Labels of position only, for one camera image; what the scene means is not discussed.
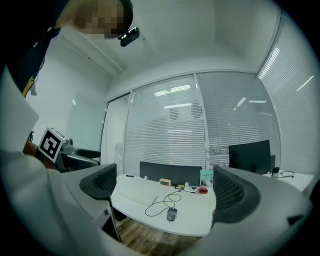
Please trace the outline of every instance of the black partition panel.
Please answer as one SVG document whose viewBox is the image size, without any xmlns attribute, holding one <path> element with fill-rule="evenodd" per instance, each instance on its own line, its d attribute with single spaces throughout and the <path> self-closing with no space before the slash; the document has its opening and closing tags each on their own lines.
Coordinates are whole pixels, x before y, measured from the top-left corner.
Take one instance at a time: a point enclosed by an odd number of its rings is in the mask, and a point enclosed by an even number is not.
<svg viewBox="0 0 320 256">
<path fill-rule="evenodd" d="M 160 179 L 169 179 L 173 185 L 199 186 L 201 166 L 169 165 L 152 162 L 140 162 L 140 177 L 158 182 Z"/>
</svg>

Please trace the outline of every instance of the red object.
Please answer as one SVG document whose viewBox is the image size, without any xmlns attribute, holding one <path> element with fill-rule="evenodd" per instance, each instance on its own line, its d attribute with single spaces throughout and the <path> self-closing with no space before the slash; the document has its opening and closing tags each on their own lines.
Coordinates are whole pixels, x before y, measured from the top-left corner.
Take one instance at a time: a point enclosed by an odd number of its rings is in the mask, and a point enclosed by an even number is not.
<svg viewBox="0 0 320 256">
<path fill-rule="evenodd" d="M 200 194 L 206 194 L 206 193 L 208 193 L 208 189 L 205 188 L 205 187 L 199 187 L 198 191 L 199 191 Z"/>
</svg>

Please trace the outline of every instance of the small bottle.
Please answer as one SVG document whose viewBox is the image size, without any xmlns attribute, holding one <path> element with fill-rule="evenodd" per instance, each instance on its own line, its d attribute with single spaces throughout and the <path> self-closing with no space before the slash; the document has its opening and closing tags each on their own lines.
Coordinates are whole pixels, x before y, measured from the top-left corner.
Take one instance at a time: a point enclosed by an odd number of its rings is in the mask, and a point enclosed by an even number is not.
<svg viewBox="0 0 320 256">
<path fill-rule="evenodd" d="M 272 170 L 271 178 L 278 178 L 279 176 L 279 167 L 274 167 Z"/>
</svg>

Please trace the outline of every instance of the webcam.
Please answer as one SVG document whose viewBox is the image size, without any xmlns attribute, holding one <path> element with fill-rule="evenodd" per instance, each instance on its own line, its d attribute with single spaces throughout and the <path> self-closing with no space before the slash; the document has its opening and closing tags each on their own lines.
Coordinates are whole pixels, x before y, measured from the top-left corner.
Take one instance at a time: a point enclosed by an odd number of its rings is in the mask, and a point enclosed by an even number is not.
<svg viewBox="0 0 320 256">
<path fill-rule="evenodd" d="M 127 45 L 131 44 L 134 40 L 138 39 L 139 37 L 140 37 L 140 29 L 138 27 L 134 27 L 133 29 L 128 29 L 127 32 L 118 36 L 118 39 L 120 40 L 120 45 L 122 47 L 126 47 Z"/>
</svg>

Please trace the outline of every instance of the computer mouse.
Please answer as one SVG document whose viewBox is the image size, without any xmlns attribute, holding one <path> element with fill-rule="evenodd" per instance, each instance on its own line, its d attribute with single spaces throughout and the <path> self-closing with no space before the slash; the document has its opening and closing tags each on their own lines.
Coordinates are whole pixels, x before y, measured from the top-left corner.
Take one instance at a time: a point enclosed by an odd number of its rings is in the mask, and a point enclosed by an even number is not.
<svg viewBox="0 0 320 256">
<path fill-rule="evenodd" d="M 177 209 L 170 208 L 166 214 L 166 219 L 170 222 L 173 222 L 176 219 L 176 216 L 177 216 Z"/>
</svg>

